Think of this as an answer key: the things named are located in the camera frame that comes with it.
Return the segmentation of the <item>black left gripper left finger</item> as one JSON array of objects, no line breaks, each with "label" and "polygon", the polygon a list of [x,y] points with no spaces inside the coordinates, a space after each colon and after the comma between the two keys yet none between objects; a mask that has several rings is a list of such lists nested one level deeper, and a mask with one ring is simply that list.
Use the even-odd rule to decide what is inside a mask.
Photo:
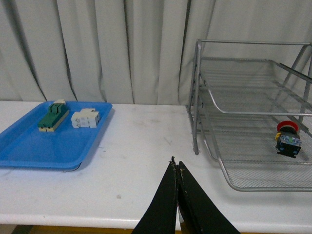
[{"label": "black left gripper left finger", "polygon": [[177,212],[176,163],[172,157],[147,211],[134,234],[174,234]]}]

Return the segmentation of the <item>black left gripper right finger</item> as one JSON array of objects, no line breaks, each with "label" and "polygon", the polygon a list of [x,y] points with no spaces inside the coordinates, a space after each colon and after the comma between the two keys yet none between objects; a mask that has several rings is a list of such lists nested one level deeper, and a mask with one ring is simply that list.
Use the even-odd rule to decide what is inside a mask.
[{"label": "black left gripper right finger", "polygon": [[183,162],[177,166],[178,211],[183,234],[238,234]]}]

